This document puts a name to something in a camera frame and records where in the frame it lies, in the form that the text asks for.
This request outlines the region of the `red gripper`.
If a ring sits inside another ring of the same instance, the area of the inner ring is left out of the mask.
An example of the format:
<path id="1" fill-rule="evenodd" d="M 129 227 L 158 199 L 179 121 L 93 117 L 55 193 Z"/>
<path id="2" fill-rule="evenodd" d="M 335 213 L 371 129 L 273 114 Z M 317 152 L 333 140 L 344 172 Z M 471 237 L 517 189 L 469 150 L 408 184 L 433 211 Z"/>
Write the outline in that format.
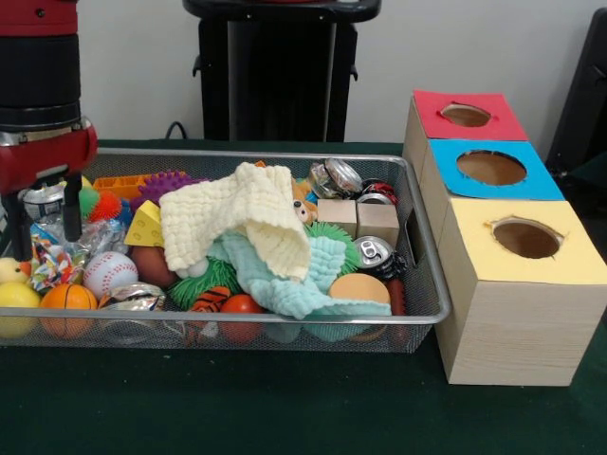
<path id="1" fill-rule="evenodd" d="M 1 133 L 1 193 L 16 261 L 32 259 L 30 219 L 17 192 L 48 178 L 67 175 L 64 236 L 67 241 L 78 241 L 82 235 L 81 172 L 92 162 L 97 151 L 97 132 L 89 120 L 55 130 Z"/>

